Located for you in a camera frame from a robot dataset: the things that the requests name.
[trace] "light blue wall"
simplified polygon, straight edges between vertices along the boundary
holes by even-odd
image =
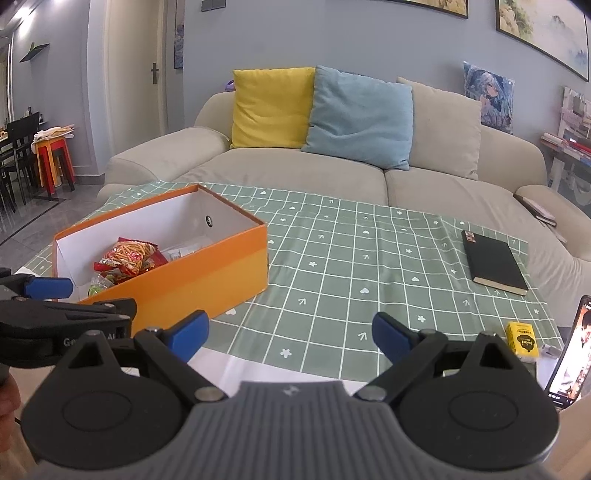
[[[22,117],[30,106],[48,120],[44,128],[76,124],[76,136],[68,140],[68,148],[78,175],[98,172],[87,128],[89,8],[90,0],[44,0],[12,37],[14,115]],[[19,63],[32,42],[51,46],[32,61]]]
[[[228,0],[185,13],[184,117],[191,125],[232,69],[323,64],[383,80],[397,76],[463,93],[462,61],[515,79],[515,134],[556,132],[562,86],[589,83],[495,29],[495,0],[470,0],[463,20],[380,0]]]

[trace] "person's hand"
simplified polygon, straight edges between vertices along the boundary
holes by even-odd
[[[0,453],[10,450],[14,431],[14,411],[21,406],[21,394],[12,375],[0,387]]]

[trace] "door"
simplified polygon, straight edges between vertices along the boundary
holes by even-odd
[[[164,134],[160,85],[164,80],[163,3],[164,0],[109,0],[105,77],[114,154]]]

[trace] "sofa armrest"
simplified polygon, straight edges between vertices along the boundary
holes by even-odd
[[[538,202],[556,217],[557,230],[566,238],[566,250],[591,261],[591,219],[562,195],[543,185],[527,185],[517,195]]]
[[[190,127],[154,138],[109,160],[105,184],[143,185],[174,181],[230,148],[228,138],[205,127]]]

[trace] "wall shelf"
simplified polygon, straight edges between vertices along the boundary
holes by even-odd
[[[31,50],[29,50],[29,53],[27,53],[19,63],[32,60],[37,54],[45,50],[49,45],[50,43],[44,43],[43,45],[38,46],[35,46],[35,44],[31,45]]]

